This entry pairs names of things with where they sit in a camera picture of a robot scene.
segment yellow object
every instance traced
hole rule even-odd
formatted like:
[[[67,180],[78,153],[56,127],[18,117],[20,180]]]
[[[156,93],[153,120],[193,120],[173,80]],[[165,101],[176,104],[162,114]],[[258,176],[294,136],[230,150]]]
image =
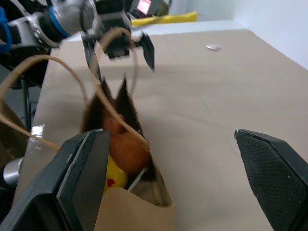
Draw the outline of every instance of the yellow object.
[[[134,19],[131,21],[133,26],[144,26],[147,24],[164,24],[164,23],[187,23],[196,22],[198,19],[197,12],[191,12],[178,15],[166,15],[162,17],[149,17],[143,19]]]
[[[109,156],[104,192],[106,192],[108,189],[112,187],[124,188],[127,183],[127,178],[128,175],[123,170],[121,170],[115,164],[111,156]]]

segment table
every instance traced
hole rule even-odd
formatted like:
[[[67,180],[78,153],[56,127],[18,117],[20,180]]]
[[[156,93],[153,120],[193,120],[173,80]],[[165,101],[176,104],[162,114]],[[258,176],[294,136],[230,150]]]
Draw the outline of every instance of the table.
[[[249,187],[233,134],[244,128],[286,140],[308,161],[308,72],[248,30],[151,36],[156,72],[140,57],[134,101],[176,204],[179,231],[272,230]],[[207,44],[219,44],[214,52]],[[52,53],[93,94],[80,41]],[[130,59],[101,62],[116,93]],[[61,145],[78,134],[84,105],[77,83],[50,62],[33,132]],[[55,152],[31,140],[15,199]]]

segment yellow foam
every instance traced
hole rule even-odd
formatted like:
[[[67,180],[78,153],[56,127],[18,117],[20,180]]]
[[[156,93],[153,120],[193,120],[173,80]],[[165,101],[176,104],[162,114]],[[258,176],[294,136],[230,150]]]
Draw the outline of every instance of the yellow foam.
[[[147,24],[187,23],[187,22],[196,22],[197,19],[198,19],[198,13],[191,12],[191,13],[178,14],[178,15],[166,15],[162,17],[134,19],[131,21],[131,24],[133,26],[144,26]]]

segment blue ring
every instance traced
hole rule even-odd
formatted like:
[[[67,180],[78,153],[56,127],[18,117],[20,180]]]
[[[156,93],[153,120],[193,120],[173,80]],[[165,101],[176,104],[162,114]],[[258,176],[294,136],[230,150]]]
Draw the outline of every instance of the blue ring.
[[[9,26],[7,25],[8,19],[6,18],[5,9],[0,7],[0,24],[3,25],[6,34],[6,44],[0,45],[0,53],[8,52],[12,46],[13,38]]]
[[[61,32],[61,34],[63,34],[65,37],[70,37],[71,35],[68,34],[59,24],[58,20],[56,19],[56,17],[54,16],[53,10],[52,10],[52,6],[49,8],[49,13],[50,13],[50,18],[53,22],[53,24],[55,25],[55,27]]]

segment paper bag handle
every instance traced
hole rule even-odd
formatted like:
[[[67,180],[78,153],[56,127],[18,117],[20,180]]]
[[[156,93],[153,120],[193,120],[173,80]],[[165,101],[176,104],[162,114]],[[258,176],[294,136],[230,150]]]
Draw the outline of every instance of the paper bag handle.
[[[102,47],[102,49],[95,49],[95,54],[92,55],[91,58],[91,66],[90,66],[90,70],[92,72],[92,82],[95,86],[96,89],[96,95],[98,96],[98,98],[100,99],[101,103],[105,106],[106,110],[115,118],[115,120],[117,122],[119,122],[128,132],[132,133],[133,135],[135,135],[140,141],[142,141],[142,143],[144,144],[144,146],[146,146],[147,148],[149,147],[149,142],[141,135],[139,134],[135,129],[133,129],[131,126],[129,126],[121,117],[120,115],[117,113],[117,111],[115,110],[115,108],[111,105],[111,103],[109,102],[109,100],[107,99],[106,95],[104,94],[102,88],[101,88],[101,84],[97,78],[97,68],[98,68],[98,62],[100,61],[103,52],[102,51],[106,51],[107,47],[109,46],[109,44],[117,37],[121,36],[122,34],[125,34],[131,42],[131,48],[133,48],[133,41],[131,40],[131,33],[121,27],[114,27],[110,30],[108,30],[104,36],[101,38],[101,40],[99,41],[100,46]],[[135,89],[135,85],[137,82],[137,77],[138,77],[138,64],[136,62],[137,59],[137,55],[136,53],[134,53],[135,51],[133,50],[133,61],[134,61],[134,65],[135,65],[135,74],[134,74],[134,79],[132,82],[132,87],[131,87],[131,94],[133,93],[134,89]]]
[[[24,73],[26,70],[28,70],[34,64],[41,62],[43,60],[48,60],[48,59],[53,60],[57,63],[60,63],[66,70],[68,70],[69,73],[72,74],[72,76],[75,78],[75,80],[78,82],[78,84],[80,86],[86,107],[89,107],[89,100],[88,100],[88,97],[87,97],[86,89],[85,89],[85,86],[83,85],[83,83],[81,82],[80,77],[61,59],[50,56],[50,55],[34,55],[34,56],[31,56],[31,57],[25,59],[24,61],[22,61],[17,67],[15,67],[14,70],[0,84],[0,99],[3,98],[3,96],[8,91],[8,89],[11,87],[11,85],[14,84],[18,80],[19,76],[22,73]],[[33,139],[36,139],[36,140],[42,142],[46,146],[54,149],[55,151],[58,151],[60,149],[56,144],[32,135],[30,132],[24,130],[23,128],[19,127],[18,125],[16,125],[12,121],[10,121],[6,116],[4,116],[1,113],[0,113],[0,121],[2,123],[6,124],[7,126],[10,126],[11,128],[23,133],[24,135],[29,136]]]
[[[115,27],[110,29],[109,31],[107,31],[104,36],[102,37],[102,39],[100,40],[99,44],[102,47],[103,51],[106,51],[106,48],[109,46],[109,44],[118,36],[125,34],[127,35],[127,37],[129,39],[131,39],[131,33],[129,31],[127,31],[126,29],[123,29],[121,27]],[[101,59],[102,57],[102,50],[98,50],[96,51],[96,54],[98,54],[98,59]],[[85,90],[85,87],[83,85],[83,83],[81,82],[80,77],[61,59],[50,56],[50,55],[34,55],[31,56],[27,59],[25,59],[24,61],[22,61],[16,68],[14,68],[14,70],[8,75],[8,77],[6,77],[6,79],[0,84],[0,99],[3,98],[3,96],[5,95],[5,93],[8,91],[8,89],[10,88],[10,86],[15,83],[19,76],[24,73],[26,70],[28,70],[31,66],[33,66],[34,64],[41,62],[43,60],[53,60],[59,64],[61,64],[66,70],[68,70],[68,72],[71,73],[71,75],[75,78],[75,80],[78,82],[81,92],[83,94],[83,98],[85,101],[85,105],[88,108],[89,107],[89,100],[87,97],[87,93]],[[131,87],[131,95],[134,92],[135,86],[136,86],[136,82],[137,82],[137,77],[138,77],[138,64],[136,62],[137,60],[137,55],[135,53],[135,51],[133,50],[133,60],[134,60],[134,78],[133,78],[133,83],[132,83],[132,87]],[[91,78],[92,78],[92,82],[96,88],[96,94],[98,96],[98,98],[100,99],[101,103],[105,106],[105,108],[109,111],[109,113],[115,118],[115,120],[117,120],[128,132],[132,133],[133,135],[135,135],[139,140],[142,141],[142,143],[148,148],[149,147],[149,143],[148,141],[141,135],[139,134],[136,130],[134,130],[131,126],[129,126],[120,116],[119,114],[116,112],[116,110],[114,109],[114,107],[110,104],[110,102],[108,101],[106,95],[104,94],[100,82],[98,81],[98,79],[96,78],[96,70],[98,68],[98,60],[96,59],[96,57],[93,55],[92,59],[91,59]],[[7,126],[10,126],[11,128],[23,133],[26,136],[29,136],[33,139],[38,140],[39,142],[45,144],[46,146],[54,149],[55,151],[58,151],[60,149],[60,147],[58,145],[56,145],[55,143],[49,142],[47,140],[44,140],[42,138],[39,138],[37,136],[32,135],[30,132],[24,130],[23,128],[19,127],[18,125],[14,124],[12,121],[10,121],[8,118],[6,118],[6,116],[4,116],[3,114],[0,113],[0,122],[6,124]]]

